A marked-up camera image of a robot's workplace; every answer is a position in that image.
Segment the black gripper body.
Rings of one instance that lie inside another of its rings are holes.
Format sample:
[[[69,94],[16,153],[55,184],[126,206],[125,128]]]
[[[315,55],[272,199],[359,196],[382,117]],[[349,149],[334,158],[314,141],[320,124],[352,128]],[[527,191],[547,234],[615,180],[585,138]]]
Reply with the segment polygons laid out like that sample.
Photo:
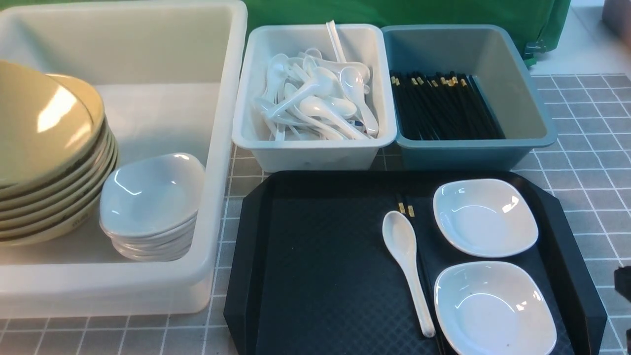
[[[627,301],[631,301],[631,267],[618,267],[614,272],[614,288]]]

